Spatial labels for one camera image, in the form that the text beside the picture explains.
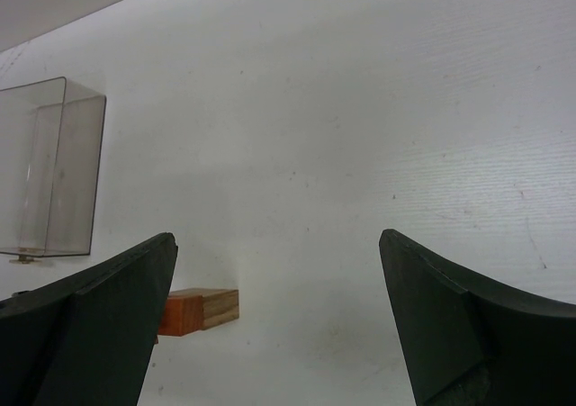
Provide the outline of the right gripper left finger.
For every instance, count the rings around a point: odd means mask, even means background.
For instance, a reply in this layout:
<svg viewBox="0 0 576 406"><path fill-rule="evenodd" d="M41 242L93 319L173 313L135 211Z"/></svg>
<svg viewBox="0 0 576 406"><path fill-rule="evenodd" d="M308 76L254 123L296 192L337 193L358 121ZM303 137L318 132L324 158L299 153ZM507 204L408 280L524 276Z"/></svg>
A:
<svg viewBox="0 0 576 406"><path fill-rule="evenodd" d="M1 302L3 405L135 405L175 271L173 234Z"/></svg>

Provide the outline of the light wood block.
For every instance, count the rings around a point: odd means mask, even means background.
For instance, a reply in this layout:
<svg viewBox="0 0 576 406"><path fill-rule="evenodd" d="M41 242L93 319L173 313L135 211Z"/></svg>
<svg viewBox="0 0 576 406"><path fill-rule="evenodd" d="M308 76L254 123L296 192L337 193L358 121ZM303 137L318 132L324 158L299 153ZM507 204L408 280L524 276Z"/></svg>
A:
<svg viewBox="0 0 576 406"><path fill-rule="evenodd" d="M212 329L239 318L238 289L202 291L202 330Z"/></svg>

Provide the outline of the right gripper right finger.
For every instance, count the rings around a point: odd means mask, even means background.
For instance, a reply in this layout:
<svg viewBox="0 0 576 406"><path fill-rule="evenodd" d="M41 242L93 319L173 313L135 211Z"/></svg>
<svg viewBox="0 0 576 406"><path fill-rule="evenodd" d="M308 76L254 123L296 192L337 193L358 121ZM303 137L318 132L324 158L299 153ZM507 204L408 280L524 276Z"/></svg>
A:
<svg viewBox="0 0 576 406"><path fill-rule="evenodd" d="M573 405L575 307L451 262L396 230L383 276L418 405Z"/></svg>

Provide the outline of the clear plastic box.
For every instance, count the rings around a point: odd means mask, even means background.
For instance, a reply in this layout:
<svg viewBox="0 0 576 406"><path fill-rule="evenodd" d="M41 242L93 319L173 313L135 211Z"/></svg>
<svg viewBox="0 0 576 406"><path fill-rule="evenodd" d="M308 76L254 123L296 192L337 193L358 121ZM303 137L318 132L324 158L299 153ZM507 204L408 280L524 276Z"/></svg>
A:
<svg viewBox="0 0 576 406"><path fill-rule="evenodd" d="M91 251L107 98L66 77L1 92L1 252Z"/></svg>

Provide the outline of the long red-brown wood block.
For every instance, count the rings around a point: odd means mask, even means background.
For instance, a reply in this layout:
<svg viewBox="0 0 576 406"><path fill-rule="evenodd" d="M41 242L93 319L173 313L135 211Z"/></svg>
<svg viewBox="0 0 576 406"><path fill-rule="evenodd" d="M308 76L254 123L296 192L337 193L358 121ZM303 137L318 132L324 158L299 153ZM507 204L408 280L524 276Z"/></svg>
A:
<svg viewBox="0 0 576 406"><path fill-rule="evenodd" d="M203 293L200 289L184 289L171 292L158 328L156 343L160 336L183 337L203 329Z"/></svg>

